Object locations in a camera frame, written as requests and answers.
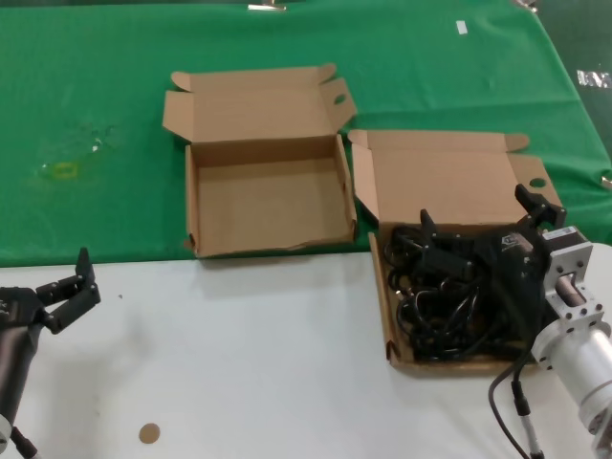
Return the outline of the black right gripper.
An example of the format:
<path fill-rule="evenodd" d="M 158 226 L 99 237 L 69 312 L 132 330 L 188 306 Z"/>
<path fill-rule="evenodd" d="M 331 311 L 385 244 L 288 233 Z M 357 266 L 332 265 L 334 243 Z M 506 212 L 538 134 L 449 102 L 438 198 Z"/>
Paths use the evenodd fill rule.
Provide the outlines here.
<path fill-rule="evenodd" d="M 566 209 L 523 184 L 515 187 L 514 197 L 525 211 L 514 227 L 485 229 L 472 238 L 438 231 L 429 213 L 422 209 L 422 261 L 425 267 L 450 277 L 472 278 L 473 257 L 484 276 L 486 305 L 513 340 L 530 351 L 548 309 L 543 279 L 549 264 L 534 234 L 561 229 Z"/>

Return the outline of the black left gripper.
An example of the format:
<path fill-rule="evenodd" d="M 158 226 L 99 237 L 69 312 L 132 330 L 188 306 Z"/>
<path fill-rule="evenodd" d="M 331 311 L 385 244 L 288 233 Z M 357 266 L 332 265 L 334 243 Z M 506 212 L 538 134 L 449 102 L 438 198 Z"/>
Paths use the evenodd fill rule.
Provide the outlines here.
<path fill-rule="evenodd" d="M 101 302 L 89 252 L 81 248 L 75 274 L 31 288 L 1 288 L 1 335 L 17 329 L 46 327 L 61 333 Z M 47 313 L 45 306 L 59 306 Z"/>

